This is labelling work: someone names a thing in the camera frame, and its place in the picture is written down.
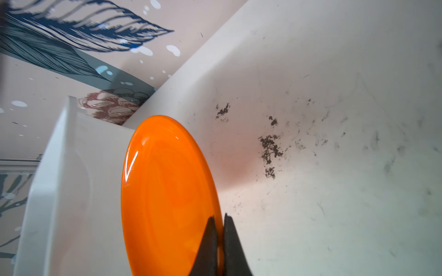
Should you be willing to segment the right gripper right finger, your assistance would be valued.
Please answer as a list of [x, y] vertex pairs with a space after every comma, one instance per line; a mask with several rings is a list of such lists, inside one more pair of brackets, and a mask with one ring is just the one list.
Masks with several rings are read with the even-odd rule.
[[224, 275], [252, 276], [234, 220], [228, 214], [224, 215], [223, 247]]

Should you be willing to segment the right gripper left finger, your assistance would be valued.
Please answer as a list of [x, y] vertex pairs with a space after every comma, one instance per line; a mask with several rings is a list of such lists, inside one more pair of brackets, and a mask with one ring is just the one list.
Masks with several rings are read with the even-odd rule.
[[216, 276], [218, 267], [218, 233], [215, 219], [207, 221], [196, 259], [189, 276]]

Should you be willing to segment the orange plate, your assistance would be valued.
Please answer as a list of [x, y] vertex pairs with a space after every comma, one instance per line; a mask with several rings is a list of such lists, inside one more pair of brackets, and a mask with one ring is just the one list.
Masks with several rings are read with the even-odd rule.
[[222, 249], [212, 174], [197, 142], [173, 118], [149, 117], [134, 132], [123, 164], [121, 213], [135, 276], [187, 276], [210, 217]]

